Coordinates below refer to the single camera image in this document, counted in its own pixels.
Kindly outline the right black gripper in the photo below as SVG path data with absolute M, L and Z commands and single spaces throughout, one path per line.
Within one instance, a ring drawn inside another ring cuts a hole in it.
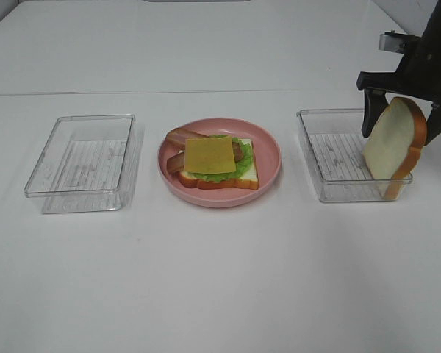
M 361 72 L 356 81 L 364 91 L 365 110 L 362 135 L 368 138 L 389 103 L 386 93 L 399 93 L 431 101 L 426 121 L 427 146 L 441 133 L 441 35 L 420 37 L 411 51 L 401 54 L 393 72 Z

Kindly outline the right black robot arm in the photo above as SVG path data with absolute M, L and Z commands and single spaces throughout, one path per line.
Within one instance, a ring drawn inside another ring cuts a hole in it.
M 386 94 L 395 93 L 430 101 L 426 143 L 441 133 L 441 1 L 438 1 L 425 31 L 418 37 L 394 32 L 380 36 L 379 48 L 402 53 L 393 72 L 364 72 L 356 86 L 364 92 L 362 135 L 368 137 L 389 105 Z

